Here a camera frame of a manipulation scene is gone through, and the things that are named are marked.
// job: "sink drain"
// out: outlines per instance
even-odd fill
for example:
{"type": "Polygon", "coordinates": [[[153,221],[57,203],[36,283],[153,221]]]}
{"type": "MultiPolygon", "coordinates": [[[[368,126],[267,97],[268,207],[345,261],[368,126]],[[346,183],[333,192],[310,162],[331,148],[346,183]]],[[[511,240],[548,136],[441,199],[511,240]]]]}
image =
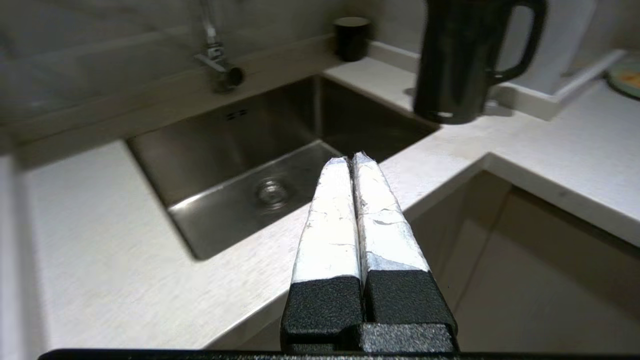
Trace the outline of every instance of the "sink drain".
{"type": "Polygon", "coordinates": [[[281,208],[289,200],[287,188],[276,179],[262,180],[258,184],[255,196],[269,209],[281,208]]]}

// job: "black kettle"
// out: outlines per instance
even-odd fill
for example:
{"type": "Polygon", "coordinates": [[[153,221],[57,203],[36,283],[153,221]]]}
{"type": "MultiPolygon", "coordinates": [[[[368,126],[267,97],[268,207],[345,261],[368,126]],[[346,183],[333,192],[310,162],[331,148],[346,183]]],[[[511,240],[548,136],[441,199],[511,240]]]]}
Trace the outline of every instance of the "black kettle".
{"type": "Polygon", "coordinates": [[[426,0],[428,21],[413,100],[416,115],[464,124],[482,114],[489,87],[522,75],[535,55],[547,14],[546,0],[426,0]],[[509,17],[516,6],[533,12],[520,63],[495,69],[509,17]]]}

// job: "black cup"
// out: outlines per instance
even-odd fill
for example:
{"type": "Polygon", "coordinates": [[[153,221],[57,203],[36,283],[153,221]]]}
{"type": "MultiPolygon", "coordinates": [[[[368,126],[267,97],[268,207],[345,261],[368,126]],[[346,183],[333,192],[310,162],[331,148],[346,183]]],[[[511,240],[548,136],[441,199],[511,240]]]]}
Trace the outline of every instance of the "black cup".
{"type": "Polygon", "coordinates": [[[335,27],[335,52],[342,61],[358,61],[367,56],[371,21],[363,17],[341,17],[333,22],[335,27]]]}

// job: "sink overflow slot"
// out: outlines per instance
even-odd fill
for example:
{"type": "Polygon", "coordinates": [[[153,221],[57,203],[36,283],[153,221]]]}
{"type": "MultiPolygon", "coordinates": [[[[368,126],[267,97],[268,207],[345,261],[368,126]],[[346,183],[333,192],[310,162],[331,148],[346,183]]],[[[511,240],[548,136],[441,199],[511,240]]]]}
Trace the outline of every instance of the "sink overflow slot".
{"type": "Polygon", "coordinates": [[[242,110],[238,110],[238,111],[233,111],[231,113],[227,114],[227,121],[229,120],[234,120],[235,118],[241,117],[241,116],[245,116],[247,113],[246,109],[242,109],[242,110]]]}

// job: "kettle handle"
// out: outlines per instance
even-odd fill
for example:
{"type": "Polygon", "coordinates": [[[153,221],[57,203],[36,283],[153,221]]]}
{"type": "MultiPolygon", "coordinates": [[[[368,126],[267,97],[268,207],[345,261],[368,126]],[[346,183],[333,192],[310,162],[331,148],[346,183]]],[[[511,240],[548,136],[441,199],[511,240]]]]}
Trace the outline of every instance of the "kettle handle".
{"type": "Polygon", "coordinates": [[[491,85],[517,78],[527,70],[527,68],[533,61],[534,55],[536,54],[536,49],[538,48],[538,43],[540,42],[540,38],[542,37],[542,30],[545,25],[545,17],[547,16],[547,0],[514,0],[509,5],[512,10],[516,6],[526,6],[530,8],[531,11],[533,11],[531,32],[529,33],[527,46],[524,49],[520,62],[510,69],[502,71],[491,71],[491,85]]]}

